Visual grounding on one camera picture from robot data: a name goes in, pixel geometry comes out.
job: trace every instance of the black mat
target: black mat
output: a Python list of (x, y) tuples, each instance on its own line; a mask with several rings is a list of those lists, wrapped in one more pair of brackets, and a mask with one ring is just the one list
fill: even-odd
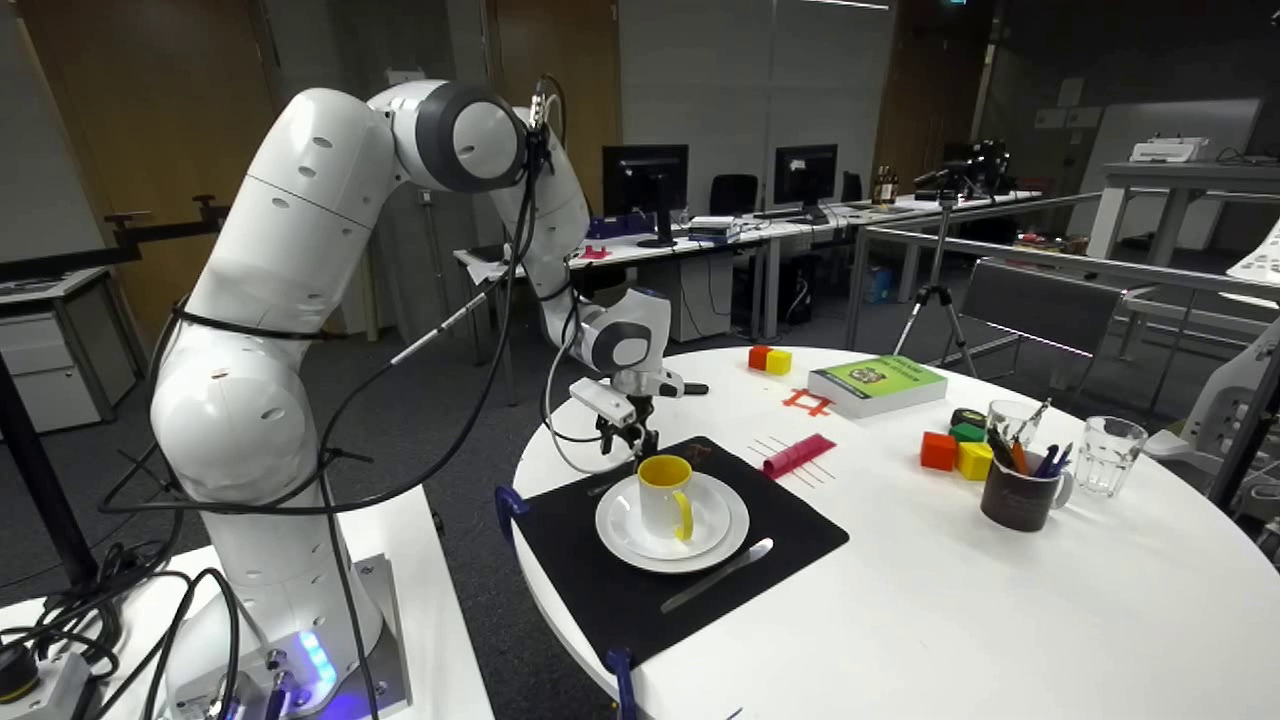
[(671, 613), (662, 604), (716, 574), (716, 569), (731, 559), (687, 574), (657, 574), (618, 559), (598, 535), (598, 504), (618, 478), (633, 476), (633, 466), (532, 497), (511, 512), (527, 548), (540, 555), (559, 599), (610, 668), (610, 653), (623, 653), (633, 665), (645, 665), (850, 540), (844, 529), (706, 435), (663, 451), (686, 457), (695, 471), (707, 471), (743, 497), (753, 531), (740, 551), (774, 535), (774, 551), (763, 559), (728, 571)]

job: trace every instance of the white plate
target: white plate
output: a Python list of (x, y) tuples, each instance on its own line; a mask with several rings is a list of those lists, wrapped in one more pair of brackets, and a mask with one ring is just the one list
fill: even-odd
[(694, 504), (694, 535), (681, 542), (678, 535), (651, 535), (642, 522), (642, 478), (618, 478), (600, 504), (598, 504), (598, 531), (600, 542), (645, 571), (702, 571), (720, 559), (728, 559), (736, 548), (743, 548), (753, 531), (747, 504), (720, 484), (716, 476), (694, 471), (687, 478), (687, 504)]

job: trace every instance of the green book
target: green book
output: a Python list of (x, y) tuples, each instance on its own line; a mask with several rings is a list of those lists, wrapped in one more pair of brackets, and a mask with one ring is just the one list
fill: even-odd
[(878, 415), (947, 394), (947, 377), (907, 354), (874, 354), (808, 373), (808, 390), (831, 401), (841, 415)]

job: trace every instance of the cable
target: cable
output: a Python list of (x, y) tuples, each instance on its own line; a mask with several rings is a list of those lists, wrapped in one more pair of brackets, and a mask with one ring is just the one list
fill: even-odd
[(330, 507), (330, 514), (323, 514), (330, 551), (331, 551), (331, 569), (336, 569), (336, 579), (341, 579), (344, 604), (349, 604), (349, 624), (354, 624), (354, 642), (356, 642), (356, 654), (360, 654), (360, 678), (363, 678), (363, 696), (367, 696), (367, 715), (381, 720), (376, 682), (373, 682), (373, 668), (367, 668), (367, 654), (363, 654), (360, 613), (356, 613), (356, 594), (354, 594), (354, 574), (349, 574), (344, 542), (336, 540), (336, 512), (331, 512), (331, 497), (330, 497), (330, 478), (323, 476), (322, 476), (322, 498)]
[[(537, 231), (537, 175), (544, 168), (544, 156), (527, 156), (527, 175), (523, 175), (523, 194), (520, 194), (520, 217), (515, 217), (515, 250), (511, 250), (511, 265), (503, 271), (503, 284), (507, 284), (507, 303), (503, 303), (503, 314), (501, 314), (501, 335), (497, 335), (497, 351), (488, 360), (488, 377), (484, 377), (484, 387), (466, 420), (466, 426), (456, 431), (456, 440), (416, 476), (410, 478), (373, 478), (373, 484), (383, 484), (388, 492), (373, 492), (363, 498), (349, 498), (349, 504), (336, 504), (336, 512), (354, 512), (354, 507), (367, 507), (367, 504), (383, 504), (383, 498), (398, 498), (404, 497), (410, 486), (433, 478), (461, 449), (466, 440), (473, 435), (492, 387), (497, 387), (497, 373), (501, 373), (501, 360), (503, 360), (503, 348), (507, 348), (507, 323), (511, 323), (511, 289), (515, 289), (515, 268), (520, 260), (527, 256), (532, 247), (532, 231)], [(315, 466), (308, 471), (308, 478), (300, 478), (298, 486), (289, 486), (283, 497), (270, 498), (270, 504), (202, 504), (202, 498), (177, 498), (169, 507), (193, 507), (193, 512), (224, 512), (224, 514), (243, 514), (243, 512), (264, 512), (264, 514), (323, 514), (323, 507), (283, 507), (289, 498), (298, 498), (303, 486), (315, 484), (315, 476), (330, 466), (331, 458), (331, 431), (336, 423), (344, 420), (344, 410), (356, 405), (356, 394), (363, 394), (373, 384), (381, 384), (392, 366), (401, 364), (383, 364), (376, 366), (373, 377), (363, 377), (344, 401), (341, 409), (330, 415), (323, 431), (322, 431), (322, 451), (315, 451)], [(118, 504), (118, 497), (125, 492), (133, 476), (118, 478), (107, 486), (107, 497), (99, 498), (106, 512), (155, 512), (152, 504)]]
[(155, 715), (155, 700), (160, 700), (160, 678), (165, 678), (165, 668), (169, 668), (169, 654), (171, 654), (171, 641), (177, 641), (177, 626), (184, 624), (184, 615), (193, 613), (193, 599), (198, 599), (198, 587), (204, 585), (204, 579), (211, 579), (218, 587), (220, 587), (220, 594), (224, 594), (224, 608), (227, 608), (227, 671), (224, 671), (224, 690), (220, 690), (220, 720), (231, 720), (235, 710), (235, 674), (239, 674), (239, 594), (235, 594), (235, 587), (224, 579), (224, 571), (218, 571), (218, 569), (204, 569), (193, 585), (189, 585), (189, 593), (184, 593), (184, 599), (182, 599), (182, 608), (171, 613), (171, 620), (169, 620), (169, 632), (160, 635), (160, 654), (155, 654), (155, 671), (152, 671), (152, 682), (150, 682), (150, 700), (144, 700), (144, 720), (150, 715)]
[(231, 319), (218, 319), (218, 314), (202, 314), (202, 310), (189, 310), (189, 309), (171, 309), (177, 319), (189, 319), (189, 323), (204, 323), (204, 327), (220, 327), (220, 330), (239, 330), (239, 335), (264, 335), (264, 339), (356, 339), (356, 330), (283, 330), (283, 327), (251, 327), (251, 323), (231, 323)]
[(559, 364), (564, 364), (568, 348), (572, 348), (577, 335), (580, 335), (577, 314), (580, 314), (580, 301), (572, 296), (572, 309), (568, 309), (568, 314), (564, 314), (564, 323), (559, 323), (555, 354), (551, 354), (548, 377), (544, 377), (540, 415), (544, 415), (544, 426), (551, 431), (551, 440), (564, 440), (564, 444), (600, 444), (600, 431), (598, 431), (598, 435), (564, 435), (564, 431), (551, 423), (551, 387), (555, 387), (555, 377), (559, 377)]
[[(49, 642), (49, 632), (36, 624), (0, 626), (0, 635)], [(107, 642), (99, 642), (96, 635), (61, 632), (58, 642), (65, 642), (65, 641), (84, 642), (96, 658), (107, 658), (107, 671), (99, 671), (99, 674), (111, 674), (120, 668), (120, 654)]]
[(133, 671), (118, 682), (118, 690), (106, 696), (99, 715), (107, 715), (107, 710), (120, 702), (120, 696), (144, 674), (144, 668), (152, 668), (152, 658), (160, 654), (165, 641), (177, 635), (177, 626), (182, 626), (184, 615), (189, 615), (189, 604), (193, 604), (193, 594), (198, 594), (198, 585), (193, 585), (189, 574), (182, 574), (182, 571), (155, 571), (155, 579), (160, 579), (160, 574), (184, 579), (189, 587), (184, 587), (184, 594), (182, 594), (169, 626), (160, 632), (160, 641), (144, 653), (142, 665), (133, 665)]

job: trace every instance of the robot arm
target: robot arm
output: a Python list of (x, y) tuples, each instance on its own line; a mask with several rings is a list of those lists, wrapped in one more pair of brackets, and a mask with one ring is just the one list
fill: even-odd
[[(572, 309), (568, 256), (586, 238), (586, 200), (572, 163), (540, 114), (520, 120), (501, 98), (456, 85), (401, 85), (367, 103), (344, 91), (300, 91), (264, 136), (224, 231), (171, 327), (152, 394), (155, 440), (202, 504), (270, 504), (303, 486), (322, 435), (300, 384), (308, 330), (344, 296), (383, 200), (401, 185), (428, 192), (497, 192), (507, 227), (520, 217), (520, 170), (537, 181), (537, 227), (523, 256), (544, 296), (544, 327), (580, 323), (577, 354), (611, 373), (628, 394), (651, 394), (668, 339), (668, 309), (628, 296), (611, 309)], [(322, 507), (322, 486), (294, 504)], [(354, 613), (323, 514), (218, 514), (211, 548), (258, 626), (283, 654), (298, 710), (330, 702), (336, 682), (381, 641), (381, 613), (354, 585)], [(227, 615), (207, 608), (184, 626), (169, 665), (171, 700), (211, 696)]]

